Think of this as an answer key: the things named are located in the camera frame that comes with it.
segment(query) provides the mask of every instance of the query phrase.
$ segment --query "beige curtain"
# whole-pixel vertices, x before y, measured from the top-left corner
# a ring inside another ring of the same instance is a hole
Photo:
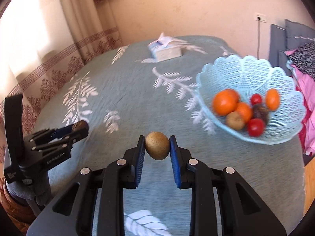
[[[121,46],[112,12],[100,20],[94,0],[60,0],[70,32],[85,63]]]
[[[4,98],[23,93],[23,133],[30,133],[44,105],[84,64],[121,46],[110,12],[101,23],[94,0],[9,4],[0,19],[0,163],[6,147]]]

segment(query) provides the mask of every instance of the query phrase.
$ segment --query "electrical outlet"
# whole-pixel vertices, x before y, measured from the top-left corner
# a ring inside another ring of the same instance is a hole
[[[254,20],[258,21],[258,17],[260,17],[260,22],[267,23],[267,16],[261,13],[254,13]]]

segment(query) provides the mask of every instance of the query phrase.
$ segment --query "red tomato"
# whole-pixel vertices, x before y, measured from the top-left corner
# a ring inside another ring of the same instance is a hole
[[[262,119],[251,119],[247,124],[247,131],[250,136],[260,136],[264,133],[265,123]]]
[[[250,99],[250,103],[252,104],[252,106],[254,104],[260,104],[262,103],[262,98],[259,94],[254,94],[252,95],[252,98]]]

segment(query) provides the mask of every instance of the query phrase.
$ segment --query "bed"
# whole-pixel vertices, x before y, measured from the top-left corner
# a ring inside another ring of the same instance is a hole
[[[291,70],[288,68],[290,61],[286,55],[286,51],[292,51],[304,44],[314,42],[315,30],[303,24],[285,20],[285,27],[271,25],[269,62],[272,66],[281,67],[288,76],[292,76]],[[303,142],[305,137],[300,133],[300,139]],[[303,160],[307,165],[313,158],[313,155],[303,153]]]
[[[179,38],[207,54],[185,51],[179,58],[146,64],[141,61],[150,57],[151,41],[124,46],[93,59],[45,106],[34,130],[65,126],[78,112],[90,126],[89,136],[74,145],[72,158],[49,172],[53,194],[81,168],[106,167],[135,147],[139,135],[161,131],[175,135],[179,146],[212,168],[234,167],[290,233],[303,217],[305,198],[298,137],[267,146],[244,142],[219,128],[209,134],[208,121],[198,117],[200,108],[189,91],[179,95],[182,86],[170,80],[183,77],[181,83],[193,89],[204,64],[237,52],[216,37]],[[165,86],[157,87],[161,76]],[[75,103],[73,110],[70,102]],[[176,188],[169,157],[155,161],[146,154],[140,187],[125,191],[124,197],[127,235],[145,226],[141,218],[156,221],[157,227],[149,229],[152,235],[189,233],[190,190]]]

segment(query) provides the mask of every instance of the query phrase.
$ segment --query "fruit bowl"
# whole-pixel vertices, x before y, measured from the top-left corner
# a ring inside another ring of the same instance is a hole
[[[237,55],[220,57],[214,64],[204,65],[196,77],[198,88],[196,96],[205,116],[215,125],[244,141],[274,145],[292,139],[302,129],[306,109],[303,95],[295,90],[293,79],[286,76],[280,67],[272,67],[265,59],[253,56],[243,59]],[[281,104],[275,112],[270,112],[270,121],[259,137],[250,137],[246,128],[236,131],[225,125],[225,117],[212,110],[212,99],[216,93],[234,89],[240,94],[240,101],[250,104],[250,98],[258,93],[265,96],[267,90],[277,89]]]

